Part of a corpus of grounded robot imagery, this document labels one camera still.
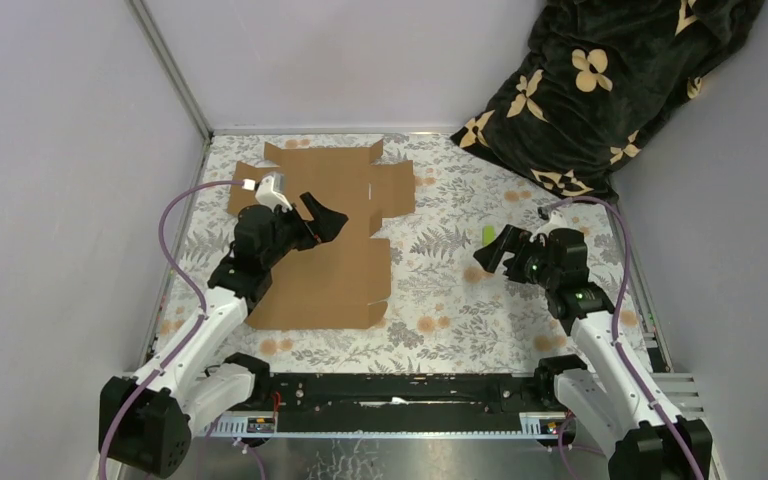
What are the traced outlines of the brown cardboard box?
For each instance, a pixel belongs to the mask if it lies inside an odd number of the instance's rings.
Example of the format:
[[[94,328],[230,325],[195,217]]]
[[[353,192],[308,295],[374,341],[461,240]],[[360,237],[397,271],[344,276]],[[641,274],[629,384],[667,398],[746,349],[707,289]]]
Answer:
[[[378,323],[391,294],[390,242],[376,234],[385,218],[415,210],[413,163],[381,162],[383,143],[364,147],[285,149],[267,143],[267,167],[238,163],[234,179],[285,177],[284,192],[301,216],[309,192],[348,221],[336,239],[290,251],[272,270],[272,284],[246,322],[259,330],[358,329]]]

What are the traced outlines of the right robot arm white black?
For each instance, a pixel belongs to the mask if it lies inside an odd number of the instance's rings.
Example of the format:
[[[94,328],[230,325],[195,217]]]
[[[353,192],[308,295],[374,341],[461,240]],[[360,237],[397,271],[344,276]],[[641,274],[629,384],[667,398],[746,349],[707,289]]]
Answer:
[[[534,371],[535,402],[563,407],[597,442],[612,479],[706,479],[713,440],[706,424],[688,419],[639,359],[625,349],[618,306],[589,278],[581,232],[554,228],[533,234],[512,225],[474,259],[498,267],[511,282],[543,288],[551,316],[580,356],[542,359]]]

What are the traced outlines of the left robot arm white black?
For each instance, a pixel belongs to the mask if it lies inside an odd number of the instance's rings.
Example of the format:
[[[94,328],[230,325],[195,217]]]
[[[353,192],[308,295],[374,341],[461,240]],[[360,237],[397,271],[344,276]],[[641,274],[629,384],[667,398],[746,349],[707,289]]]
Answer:
[[[99,470],[109,459],[166,479],[183,463],[195,434],[230,407],[256,411],[269,401],[270,385],[249,368],[223,364],[201,379],[209,356],[263,299],[271,270],[292,250],[308,250],[337,238],[348,221],[310,193],[301,200],[311,219],[294,205],[258,204],[237,216],[234,239],[198,292],[199,307],[176,336],[129,376],[114,376],[102,388],[99,410]]]

